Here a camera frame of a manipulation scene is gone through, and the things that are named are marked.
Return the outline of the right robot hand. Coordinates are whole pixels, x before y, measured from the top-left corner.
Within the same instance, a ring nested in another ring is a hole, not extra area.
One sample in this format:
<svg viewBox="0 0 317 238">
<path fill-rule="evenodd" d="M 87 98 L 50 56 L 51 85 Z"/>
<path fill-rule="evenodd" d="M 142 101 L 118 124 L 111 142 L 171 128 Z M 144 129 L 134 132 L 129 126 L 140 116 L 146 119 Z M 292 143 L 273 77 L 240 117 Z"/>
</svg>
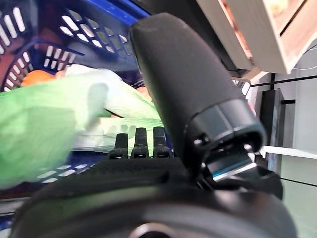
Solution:
<svg viewBox="0 0 317 238">
<path fill-rule="evenodd" d="M 217 56 L 181 19 L 130 28 L 163 127 L 145 154 L 107 160 L 45 186 L 16 212 L 12 238 L 295 238 L 280 177 L 251 155 L 265 129 Z"/>
</svg>

